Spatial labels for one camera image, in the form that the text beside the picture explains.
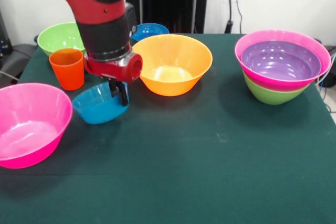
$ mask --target purple bowl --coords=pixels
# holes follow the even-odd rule
[[[277,80],[304,80],[321,71],[319,58],[307,48],[286,41],[263,41],[241,55],[246,67]]]

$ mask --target plastic cup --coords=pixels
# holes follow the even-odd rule
[[[58,50],[50,55],[49,62],[63,89],[72,91],[84,85],[83,53],[80,50]]]

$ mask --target white wall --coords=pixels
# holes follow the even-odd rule
[[[45,28],[74,20],[65,0],[0,0],[12,44],[33,43]]]
[[[239,0],[243,32],[264,28],[296,30],[336,44],[336,0]],[[44,28],[73,20],[65,0],[0,0],[6,27],[14,44],[33,42]],[[239,16],[233,0],[233,32]],[[228,0],[208,0],[205,32],[222,33],[228,20]]]
[[[295,30],[336,45],[336,0],[238,0],[243,32],[278,28]],[[208,0],[205,32],[222,33],[229,13],[228,0]],[[233,32],[239,16],[233,0]]]

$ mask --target small blue bowl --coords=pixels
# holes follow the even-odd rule
[[[138,30],[133,34],[132,39],[140,41],[159,34],[169,34],[168,28],[156,23],[144,23],[138,25]]]
[[[112,97],[108,82],[94,86],[72,101],[76,112],[88,124],[109,122],[122,115],[129,107],[122,106],[120,97]]]

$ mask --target orange bowl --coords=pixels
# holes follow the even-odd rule
[[[212,64],[210,50],[184,35],[156,35],[133,46],[141,55],[140,78],[152,92],[167,97],[190,91]]]

